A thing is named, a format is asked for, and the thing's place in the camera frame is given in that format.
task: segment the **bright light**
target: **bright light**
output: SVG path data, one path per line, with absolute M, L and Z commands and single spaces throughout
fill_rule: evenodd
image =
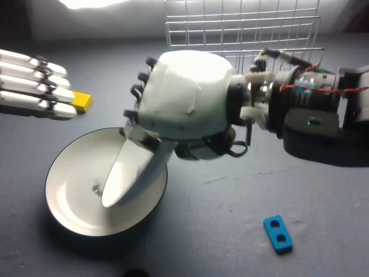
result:
M 127 0 L 60 0 L 69 9 L 103 8 Z

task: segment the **plate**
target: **plate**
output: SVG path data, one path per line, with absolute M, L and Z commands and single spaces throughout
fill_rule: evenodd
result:
M 54 160 L 45 192 L 49 209 L 61 225 L 81 235 L 112 235 L 133 227 L 154 209 L 165 191 L 166 168 L 125 205 L 104 208 L 101 203 L 105 182 L 125 141 L 119 128 L 97 130 L 74 140 Z M 140 152 L 134 163 L 146 160 Z

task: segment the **plate rim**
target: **plate rim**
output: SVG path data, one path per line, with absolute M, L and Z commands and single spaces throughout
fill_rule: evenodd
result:
M 70 145 L 70 144 L 72 144 L 72 143 L 74 143 L 76 140 L 78 140 L 78 139 L 80 139 L 81 137 L 84 137 L 84 136 L 86 136 L 86 135 L 88 135 L 88 134 L 90 134 L 90 133 L 93 133 L 93 132 L 97 132 L 97 131 L 101 131 L 101 130 L 106 130 L 106 129 L 116 129 L 118 132 L 119 132 L 119 134 L 121 135 L 121 136 L 123 136 L 124 138 L 125 138 L 125 136 L 124 136 L 124 132 L 121 132 L 122 130 L 124 130 L 124 128 L 123 127 L 105 127 L 105 128 L 100 128 L 100 129 L 96 129 L 96 130 L 93 130 L 93 131 L 90 131 L 90 132 L 88 132 L 88 133 L 85 133 L 85 134 L 83 134 L 82 136 L 79 136 L 79 137 L 77 137 L 76 139 L 74 139 L 73 141 L 71 141 L 70 143 L 68 143 L 65 147 L 63 147 L 63 149 L 59 152 L 59 154 L 57 154 L 57 156 L 55 157 L 55 159 L 52 161 L 52 163 L 51 163 L 51 166 L 49 167 L 49 169 L 48 169 L 48 171 L 47 171 L 47 174 L 46 174 L 46 178 L 45 178 L 45 186 L 44 186 L 44 197 L 45 197 L 45 201 L 46 201 L 46 204 L 47 204 L 47 207 L 48 207 L 48 211 L 49 211 L 49 213 L 51 214 L 51 216 L 52 216 L 52 218 L 54 218 L 55 220 L 56 220 L 56 222 L 58 222 L 58 224 L 60 225 L 60 226 L 62 226 L 64 229 L 66 229 L 66 230 L 68 230 L 68 231 L 70 231 L 70 232 L 72 232 L 72 233 L 74 233 L 74 234 L 78 234 L 78 235 L 80 235 L 80 236 L 83 236 L 83 237 L 86 237 L 86 238 L 99 238 L 99 237 L 104 237 L 104 238 L 107 238 L 107 237 L 112 237 L 112 236 L 115 236 L 115 235 L 118 235 L 118 234 L 122 234 L 122 233 L 125 233 L 125 232 L 127 232 L 127 231 L 129 231 L 129 230 L 131 230 L 132 228 L 134 228 L 134 227 L 136 227 L 137 225 L 139 225 L 143 220 L 145 220 L 149 215 L 151 215 L 151 213 L 156 209 L 156 207 L 159 205 L 159 203 L 161 202 L 161 199 L 163 198 L 163 196 L 164 196 L 164 194 L 165 194 L 165 191 L 167 190 L 167 185 L 168 185 L 168 165 L 166 165 L 166 167 L 165 167 L 165 172 L 166 172 L 166 174 L 165 174 L 165 187 L 164 187 L 164 190 L 163 190 L 163 193 L 161 194 L 161 196 L 160 196 L 160 198 L 159 198 L 159 200 L 158 200 L 158 202 L 156 203 L 156 205 L 152 208 L 152 210 L 146 215 L 146 216 L 144 216 L 139 222 L 137 222 L 136 224 L 134 224 L 134 225 L 132 225 L 131 227 L 129 227 L 129 228 L 127 228 L 127 229 L 125 229 L 125 230 L 123 230 L 123 231 L 120 231 L 120 232 L 117 232 L 117 233 L 113 233 L 113 234 L 107 234 L 107 235 L 86 235 L 86 234 L 81 234 L 81 233 L 78 233 L 78 232 L 76 232 L 76 231 L 74 231 L 74 230 L 71 230 L 71 229 L 69 229 L 68 227 L 66 227 L 66 226 L 64 226 L 56 217 L 55 217 L 55 215 L 52 213 L 52 211 L 51 211 L 51 209 L 50 209 L 50 206 L 49 206 L 49 204 L 48 204 L 48 201 L 47 201 L 47 196 L 46 196 L 46 185 L 47 185 L 47 178 L 48 178 L 48 176 L 49 176 L 49 174 L 50 174 L 50 170 L 51 170 L 51 168 L 52 168 L 52 166 L 54 165 L 54 163 L 55 163 L 55 161 L 57 160 L 57 158 L 59 157 L 59 155 Z

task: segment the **white wall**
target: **white wall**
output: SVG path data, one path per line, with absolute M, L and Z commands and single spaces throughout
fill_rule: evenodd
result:
M 239 5 L 239 0 L 224 1 Z M 299 5 L 311 1 L 314 0 L 299 0 Z M 217 0 L 206 0 L 208 6 L 212 2 Z M 295 0 L 281 2 L 294 5 Z M 258 5 L 258 0 L 243 0 L 243 3 L 244 7 L 246 3 Z M 322 17 L 320 32 L 340 31 L 352 16 L 354 3 L 357 0 L 321 0 L 318 10 Z M 58 0 L 30 0 L 29 13 L 35 40 L 165 37 L 163 0 L 128 0 L 106 8 L 78 10 L 68 9 Z

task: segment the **white robot finger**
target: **white robot finger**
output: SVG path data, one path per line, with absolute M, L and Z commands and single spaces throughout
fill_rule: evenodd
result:
M 11 63 L 7 62 L 0 62 L 0 74 L 11 76 L 11 77 L 17 77 L 26 79 L 29 81 L 35 81 L 35 82 L 42 82 L 45 78 L 53 83 L 57 87 L 69 89 L 70 83 L 67 79 L 64 79 L 62 77 L 56 76 L 56 75 L 47 75 L 37 71 L 35 69 L 31 68 L 25 68 L 23 66 L 19 65 L 13 65 Z
M 43 69 L 50 72 L 53 75 L 59 77 L 66 77 L 67 71 L 65 68 L 56 65 L 51 62 L 47 62 L 46 59 L 42 57 L 31 58 L 27 55 L 22 55 L 15 52 L 10 52 L 6 50 L 0 50 L 0 62 L 11 63 L 14 65 L 23 66 L 25 68 L 31 69 Z
M 68 89 L 51 87 L 34 81 L 29 81 L 17 77 L 0 75 L 0 87 L 7 91 L 19 91 L 34 95 L 50 95 L 56 97 L 60 102 L 73 102 L 74 93 Z
M 67 120 L 77 115 L 71 105 L 9 91 L 0 91 L 0 113 L 59 120 Z

